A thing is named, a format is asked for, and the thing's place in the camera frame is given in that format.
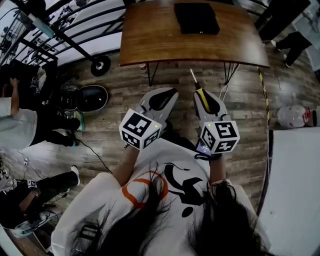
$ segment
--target wheel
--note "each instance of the wheel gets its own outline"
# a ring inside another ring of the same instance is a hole
[[[100,64],[100,66],[97,66],[95,63],[92,63],[91,74],[95,77],[101,77],[109,70],[111,60],[107,56],[100,56],[95,60]]]

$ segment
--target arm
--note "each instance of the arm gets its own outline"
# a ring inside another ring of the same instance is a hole
[[[31,204],[32,200],[38,195],[39,193],[36,190],[31,190],[30,193],[26,196],[26,198],[23,199],[19,204],[21,212],[24,213]]]
[[[217,160],[210,162],[210,184],[225,180],[226,179],[226,168],[224,156],[221,156]]]
[[[11,96],[11,115],[16,115],[19,112],[19,95],[18,95],[18,84],[19,80],[10,78],[10,83],[13,87]]]
[[[137,161],[139,150],[133,146],[128,146],[124,152],[122,161],[113,171],[113,176],[119,182],[120,186],[126,185],[134,172],[135,163]]]

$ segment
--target black graphic print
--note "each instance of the black graphic print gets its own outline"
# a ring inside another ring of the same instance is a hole
[[[170,193],[178,195],[180,197],[181,203],[188,205],[200,206],[205,202],[205,196],[201,196],[201,194],[195,189],[194,184],[198,182],[203,182],[202,179],[198,177],[189,178],[183,181],[182,185],[180,185],[174,178],[174,164],[167,163],[164,168],[164,175],[166,180],[177,190],[181,190],[183,192],[175,192],[169,190]],[[182,212],[182,217],[188,217],[193,212],[192,207],[186,207]]]

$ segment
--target person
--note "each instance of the person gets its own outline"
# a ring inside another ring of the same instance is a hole
[[[289,68],[296,59],[300,56],[303,50],[307,49],[311,45],[315,49],[320,48],[320,4],[315,2],[312,4],[312,8],[308,13],[302,13],[301,19],[295,24],[297,32],[290,33],[285,39],[276,42],[271,40],[271,44],[278,51],[283,49],[290,49],[288,55],[284,54],[285,65]]]
[[[22,150],[43,141],[66,147],[76,146],[76,138],[71,132],[65,136],[56,129],[85,130],[83,115],[76,111],[74,118],[67,119],[45,106],[37,111],[19,108],[18,84],[16,78],[10,79],[12,94],[9,96],[9,85],[2,89],[0,98],[0,148]]]
[[[37,181],[37,188],[28,188],[27,180],[22,180],[15,189],[1,191],[0,203],[5,206],[0,210],[1,226],[14,229],[25,221],[35,221],[45,203],[79,184],[79,171],[72,166],[70,172]]]
[[[224,157],[196,159],[195,150],[173,130],[142,151],[129,145],[113,174],[99,173],[68,206],[53,254],[271,255],[248,196],[226,179]]]

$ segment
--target wooden floor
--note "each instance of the wooden floor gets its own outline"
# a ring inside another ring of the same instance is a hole
[[[287,28],[277,40],[293,32]],[[266,47],[271,68],[263,68],[263,78],[269,98],[271,128],[276,127],[277,110],[286,105],[302,105],[315,108],[319,104],[320,84],[311,70],[305,53],[296,63],[287,68],[282,54],[270,44]],[[129,108],[134,108],[140,98],[155,88],[174,87],[179,98],[170,115],[173,127],[182,136],[197,141],[195,128],[198,119],[193,104],[194,81],[190,68],[198,82],[217,96],[224,86],[225,74],[221,63],[212,62],[171,62],[161,63],[154,78],[154,86],[147,86],[147,74],[138,66],[119,67],[119,53],[110,54],[111,68],[101,77],[90,72],[89,61],[78,62],[64,67],[68,74],[77,73],[75,85],[101,85],[109,93],[106,107],[98,114],[85,117],[86,130],[76,136],[99,154],[105,164],[113,169],[121,159],[124,143],[120,140],[118,126]],[[232,153],[226,154],[228,178],[243,186],[253,206],[258,206],[267,161],[267,116],[266,103],[256,67],[241,65],[230,82],[225,105],[231,117],[236,120],[240,142]],[[81,185],[74,188],[66,198],[56,202],[64,210],[81,189],[99,172],[105,172],[97,156],[87,147],[64,147],[47,142],[22,151],[29,158],[29,164],[42,177],[52,177],[68,172],[76,165],[80,171]],[[26,171],[24,158],[16,150],[1,151],[4,164],[15,178],[22,178]],[[27,178],[38,180],[37,174],[29,167]]]

